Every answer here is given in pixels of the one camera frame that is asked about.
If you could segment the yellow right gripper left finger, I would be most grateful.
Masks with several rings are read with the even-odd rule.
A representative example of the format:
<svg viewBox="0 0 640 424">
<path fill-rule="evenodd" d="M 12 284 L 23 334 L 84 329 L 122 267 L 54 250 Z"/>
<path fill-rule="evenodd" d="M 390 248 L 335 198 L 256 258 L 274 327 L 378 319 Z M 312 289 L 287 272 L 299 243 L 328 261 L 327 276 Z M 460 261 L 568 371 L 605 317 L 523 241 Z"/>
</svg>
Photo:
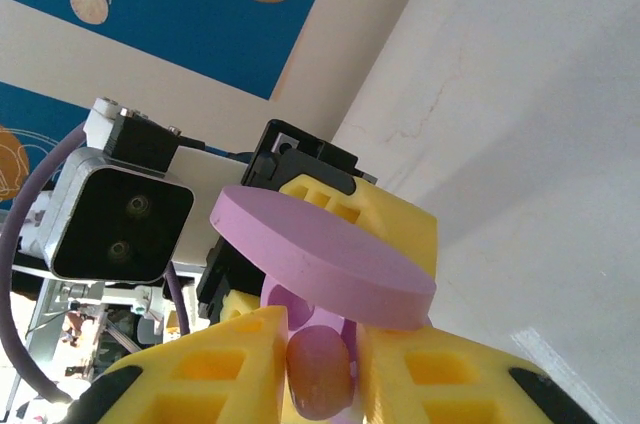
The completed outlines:
<svg viewBox="0 0 640 424">
<path fill-rule="evenodd" d="M 70 423 L 277 423 L 287 311 L 264 307 L 109 367 L 67 411 Z"/>
</svg>

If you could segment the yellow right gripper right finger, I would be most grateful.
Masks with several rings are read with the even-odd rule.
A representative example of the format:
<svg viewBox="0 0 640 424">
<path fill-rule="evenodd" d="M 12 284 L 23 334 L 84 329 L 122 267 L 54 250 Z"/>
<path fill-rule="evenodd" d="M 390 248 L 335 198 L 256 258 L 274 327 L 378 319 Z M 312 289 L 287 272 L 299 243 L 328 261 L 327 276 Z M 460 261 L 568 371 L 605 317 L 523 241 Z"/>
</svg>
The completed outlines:
<svg viewBox="0 0 640 424">
<path fill-rule="evenodd" d="M 359 326 L 360 392 L 368 423 L 591 423 L 533 363 L 424 327 Z"/>
</svg>

